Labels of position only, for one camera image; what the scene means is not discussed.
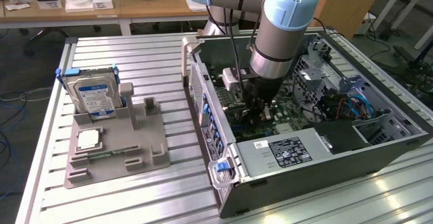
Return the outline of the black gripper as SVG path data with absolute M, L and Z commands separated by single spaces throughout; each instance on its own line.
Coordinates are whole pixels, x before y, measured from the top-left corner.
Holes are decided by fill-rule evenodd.
M 264 108 L 266 103 L 270 103 L 277 96 L 284 78 L 266 79 L 256 77 L 248 80 L 246 83 L 246 105 L 250 108 Z

